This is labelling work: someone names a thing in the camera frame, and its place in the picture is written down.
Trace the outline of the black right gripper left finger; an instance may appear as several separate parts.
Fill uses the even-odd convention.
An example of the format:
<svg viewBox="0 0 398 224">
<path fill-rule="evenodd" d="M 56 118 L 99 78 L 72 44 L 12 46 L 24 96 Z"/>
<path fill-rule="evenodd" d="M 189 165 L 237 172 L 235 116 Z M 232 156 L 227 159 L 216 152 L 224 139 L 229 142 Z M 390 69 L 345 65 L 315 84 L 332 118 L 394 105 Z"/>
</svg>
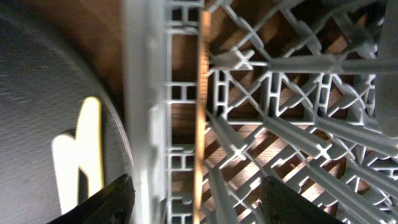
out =
<svg viewBox="0 0 398 224">
<path fill-rule="evenodd" d="M 49 224 L 129 224 L 135 190 L 130 175 L 123 174 L 68 213 Z"/>
</svg>

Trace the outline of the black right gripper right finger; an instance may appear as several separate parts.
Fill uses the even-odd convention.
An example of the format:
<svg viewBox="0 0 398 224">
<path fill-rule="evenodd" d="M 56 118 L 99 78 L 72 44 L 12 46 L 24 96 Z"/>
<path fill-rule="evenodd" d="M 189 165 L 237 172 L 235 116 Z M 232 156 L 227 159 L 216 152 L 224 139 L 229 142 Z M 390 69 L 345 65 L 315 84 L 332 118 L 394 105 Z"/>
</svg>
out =
<svg viewBox="0 0 398 224">
<path fill-rule="evenodd" d="M 261 180 L 260 208 L 271 224 L 342 224 L 274 176 Z"/>
</svg>

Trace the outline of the yellow plastic knife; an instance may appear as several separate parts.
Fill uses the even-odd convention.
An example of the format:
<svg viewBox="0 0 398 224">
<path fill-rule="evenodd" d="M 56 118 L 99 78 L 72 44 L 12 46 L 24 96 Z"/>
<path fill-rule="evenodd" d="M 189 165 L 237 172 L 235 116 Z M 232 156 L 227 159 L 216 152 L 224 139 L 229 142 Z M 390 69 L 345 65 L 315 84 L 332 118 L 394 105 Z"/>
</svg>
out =
<svg viewBox="0 0 398 224">
<path fill-rule="evenodd" d="M 76 124 L 75 142 L 80 153 L 78 166 L 86 175 L 90 197 L 104 187 L 101 102 L 94 96 L 83 101 Z"/>
</svg>

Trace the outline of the white plastic fork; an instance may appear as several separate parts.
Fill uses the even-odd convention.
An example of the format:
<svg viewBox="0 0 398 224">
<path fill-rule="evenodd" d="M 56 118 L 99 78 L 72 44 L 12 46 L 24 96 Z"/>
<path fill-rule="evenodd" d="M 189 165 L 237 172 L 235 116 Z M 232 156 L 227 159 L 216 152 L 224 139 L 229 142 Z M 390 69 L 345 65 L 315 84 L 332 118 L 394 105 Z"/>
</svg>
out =
<svg viewBox="0 0 398 224">
<path fill-rule="evenodd" d="M 59 134 L 52 141 L 53 166 L 62 215 L 78 205 L 78 162 L 75 146 L 75 140 L 69 134 Z"/>
</svg>

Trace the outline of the wooden chopstick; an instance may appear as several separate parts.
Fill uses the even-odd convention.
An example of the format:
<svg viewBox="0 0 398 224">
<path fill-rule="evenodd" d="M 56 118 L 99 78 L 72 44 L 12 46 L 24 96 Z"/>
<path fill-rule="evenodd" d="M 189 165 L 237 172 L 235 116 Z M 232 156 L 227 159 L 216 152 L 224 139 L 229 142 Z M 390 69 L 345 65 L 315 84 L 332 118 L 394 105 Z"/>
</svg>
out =
<svg viewBox="0 0 398 224">
<path fill-rule="evenodd" d="M 195 112 L 195 161 L 193 184 L 193 223 L 200 224 L 203 162 L 205 156 L 205 128 L 206 103 L 208 94 L 209 53 L 208 44 L 211 30 L 211 13 L 200 12 L 198 31 L 198 78 L 197 78 L 197 105 Z"/>
</svg>

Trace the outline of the grey plate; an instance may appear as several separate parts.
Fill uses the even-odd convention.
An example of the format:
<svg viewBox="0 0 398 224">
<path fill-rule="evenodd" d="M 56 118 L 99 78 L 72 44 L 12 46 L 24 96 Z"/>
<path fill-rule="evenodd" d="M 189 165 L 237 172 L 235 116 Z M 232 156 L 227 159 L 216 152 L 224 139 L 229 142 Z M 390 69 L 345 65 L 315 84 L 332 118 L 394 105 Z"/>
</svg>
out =
<svg viewBox="0 0 398 224">
<path fill-rule="evenodd" d="M 378 49 L 379 59 L 397 59 L 397 0 L 388 0 Z M 397 139 L 397 69 L 376 75 L 376 119 L 380 131 Z"/>
</svg>

